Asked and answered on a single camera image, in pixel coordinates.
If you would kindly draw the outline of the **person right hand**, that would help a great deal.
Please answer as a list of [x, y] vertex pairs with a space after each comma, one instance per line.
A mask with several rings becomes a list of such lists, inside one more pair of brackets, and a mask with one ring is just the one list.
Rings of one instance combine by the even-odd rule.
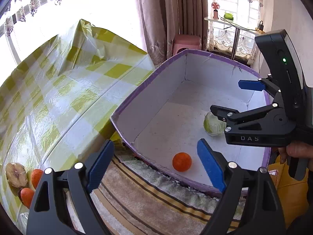
[[286, 162], [288, 156], [293, 158], [308, 159], [307, 167], [310, 171], [313, 171], [313, 146], [303, 142], [292, 142], [286, 147], [279, 147], [278, 151], [281, 156], [281, 164]]

